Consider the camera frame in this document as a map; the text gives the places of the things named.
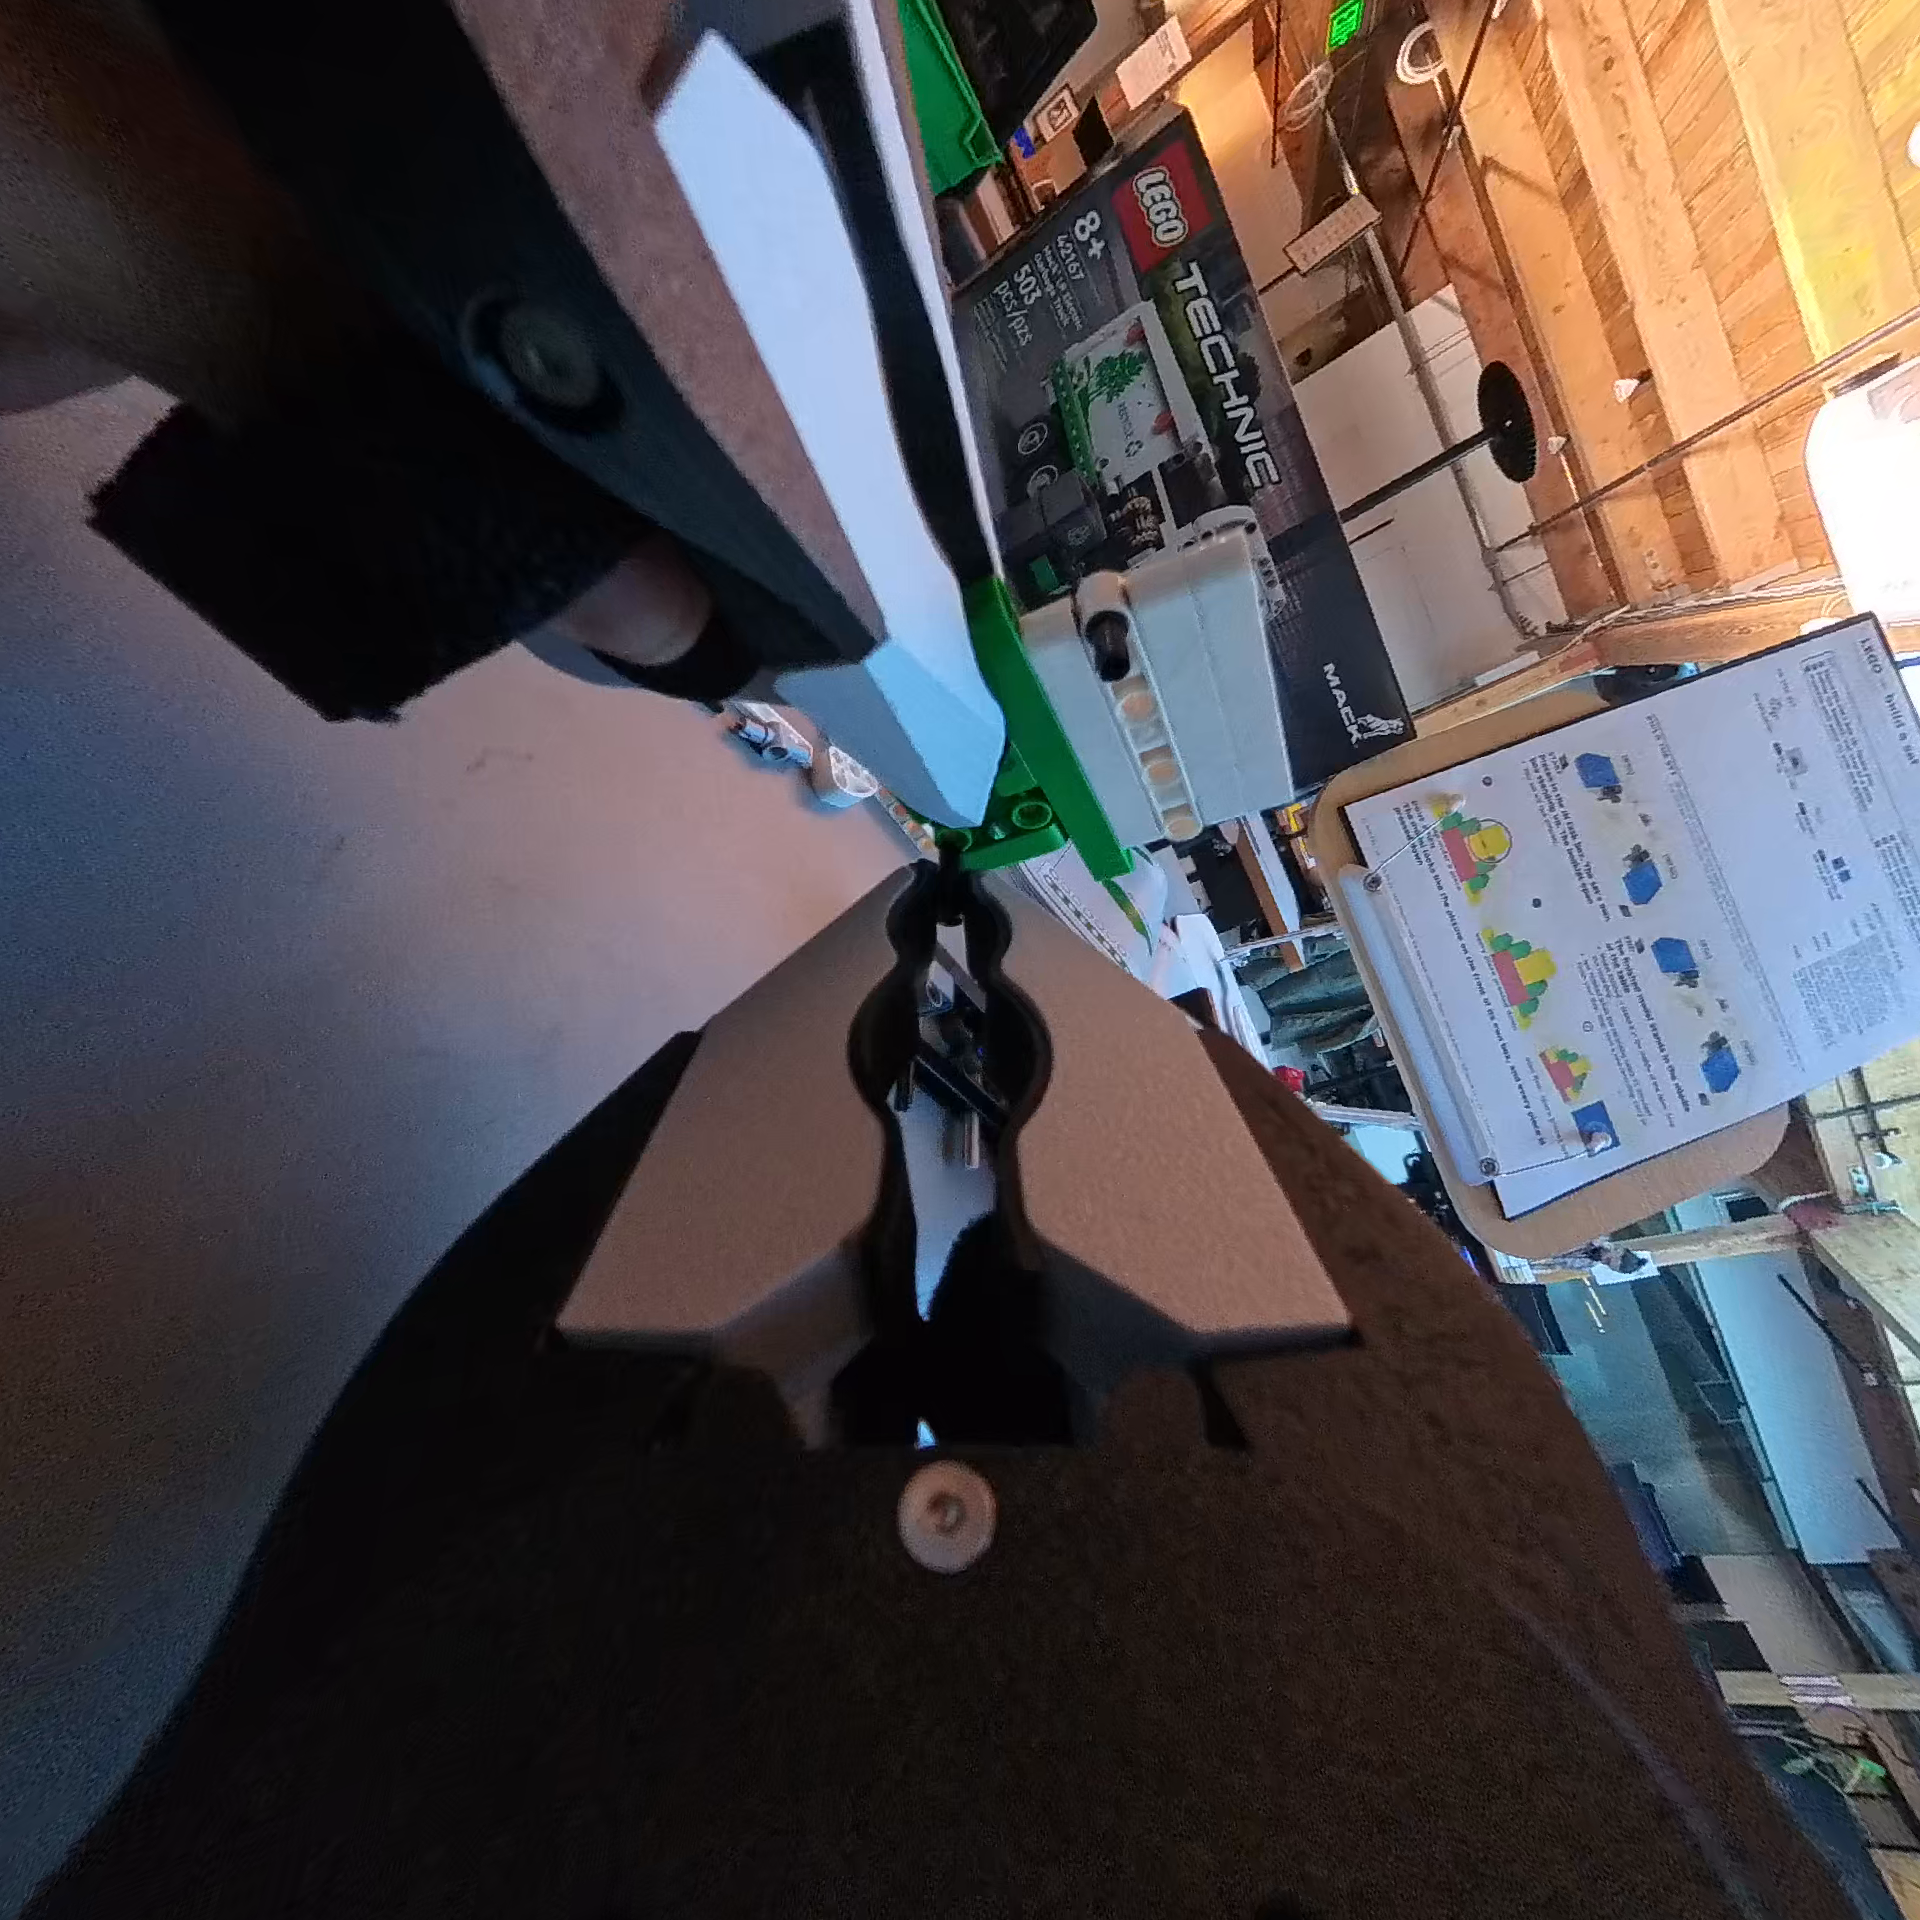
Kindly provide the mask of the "black lego set box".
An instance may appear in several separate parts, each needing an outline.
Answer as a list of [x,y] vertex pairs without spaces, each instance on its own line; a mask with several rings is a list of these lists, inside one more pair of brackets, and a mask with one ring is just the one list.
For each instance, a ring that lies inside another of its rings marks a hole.
[[994,535],[1032,615],[1098,571],[1252,540],[1285,772],[1263,809],[1408,737],[1408,705],[1186,109],[968,281],[959,344]]

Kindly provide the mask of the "white lego beam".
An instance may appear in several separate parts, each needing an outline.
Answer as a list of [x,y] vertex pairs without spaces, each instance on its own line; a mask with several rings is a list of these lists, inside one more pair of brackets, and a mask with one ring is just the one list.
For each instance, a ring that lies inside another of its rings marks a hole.
[[874,772],[815,729],[801,713],[779,705],[730,699],[721,706],[724,735],[762,769],[792,776],[805,797],[826,811],[847,811],[893,803]]

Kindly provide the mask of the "clipboard with instruction sheet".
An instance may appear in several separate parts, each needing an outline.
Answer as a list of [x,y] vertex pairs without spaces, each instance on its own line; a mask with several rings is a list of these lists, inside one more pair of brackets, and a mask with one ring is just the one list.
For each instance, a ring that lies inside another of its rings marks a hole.
[[1335,816],[1404,1084],[1497,1219],[1915,1040],[1915,705],[1871,612]]

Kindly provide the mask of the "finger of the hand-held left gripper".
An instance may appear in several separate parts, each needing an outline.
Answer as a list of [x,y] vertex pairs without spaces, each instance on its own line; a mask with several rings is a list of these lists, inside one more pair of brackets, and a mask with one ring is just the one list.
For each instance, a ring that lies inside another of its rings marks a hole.
[[879,603],[853,663],[792,665],[772,693],[904,804],[977,826],[1004,749],[965,599],[907,477],[856,231],[802,121],[717,33],[657,114],[663,156]]
[[890,417],[907,483],[965,589],[1000,571],[992,507],[972,441],[944,264],[919,143],[905,125],[899,20],[885,4],[824,10],[812,90],[853,231]]

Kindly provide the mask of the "black round stand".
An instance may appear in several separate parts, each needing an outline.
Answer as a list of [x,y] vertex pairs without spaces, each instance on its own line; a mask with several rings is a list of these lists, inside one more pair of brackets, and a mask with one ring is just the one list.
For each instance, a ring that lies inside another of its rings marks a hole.
[[1337,511],[1337,521],[1348,523],[1381,511],[1388,501],[1420,488],[1427,477],[1460,467],[1477,450],[1487,450],[1501,477],[1511,484],[1522,488],[1531,483],[1541,461],[1539,425],[1524,381],[1506,361],[1495,360],[1480,370],[1477,419],[1480,431],[1475,435],[1441,448],[1428,460]]

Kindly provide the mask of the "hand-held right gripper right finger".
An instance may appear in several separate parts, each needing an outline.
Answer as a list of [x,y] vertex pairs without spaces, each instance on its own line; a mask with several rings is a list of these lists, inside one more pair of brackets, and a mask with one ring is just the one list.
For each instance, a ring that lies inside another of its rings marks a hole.
[[1004,1106],[994,1237],[1043,1352],[1210,1362],[1346,1341],[1354,1317],[1204,1032],[1020,887],[969,891]]

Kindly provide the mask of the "green plastic bin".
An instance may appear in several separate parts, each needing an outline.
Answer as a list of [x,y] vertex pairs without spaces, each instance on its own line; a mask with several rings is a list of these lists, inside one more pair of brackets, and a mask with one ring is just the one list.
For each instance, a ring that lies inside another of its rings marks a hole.
[[1002,163],[989,120],[935,2],[897,2],[928,180],[935,197],[968,192]]

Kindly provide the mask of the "white instruction booklet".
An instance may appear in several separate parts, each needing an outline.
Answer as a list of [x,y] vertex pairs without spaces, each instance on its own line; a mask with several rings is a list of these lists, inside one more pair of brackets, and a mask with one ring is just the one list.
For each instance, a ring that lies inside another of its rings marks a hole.
[[1128,874],[1098,881],[1080,848],[1059,848],[1015,867],[1023,887],[1085,944],[1165,1000],[1201,987],[1183,922],[1203,917],[1186,876],[1135,851]]

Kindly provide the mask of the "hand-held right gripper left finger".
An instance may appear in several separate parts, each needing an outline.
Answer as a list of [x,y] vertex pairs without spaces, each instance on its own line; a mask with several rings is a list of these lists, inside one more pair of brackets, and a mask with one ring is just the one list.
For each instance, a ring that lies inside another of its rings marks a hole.
[[557,1331],[717,1362],[850,1362],[921,1325],[897,1092],[921,1050],[943,872],[921,863],[696,1040]]

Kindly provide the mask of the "green and grey lego assembly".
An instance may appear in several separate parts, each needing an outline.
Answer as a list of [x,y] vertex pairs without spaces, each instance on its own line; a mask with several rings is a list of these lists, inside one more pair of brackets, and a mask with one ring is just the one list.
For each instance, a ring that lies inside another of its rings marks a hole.
[[1005,728],[972,874],[1072,851],[1095,881],[1295,793],[1268,617],[1279,571],[1252,515],[1203,516],[1179,545],[1095,569],[1018,612],[968,589],[977,663]]

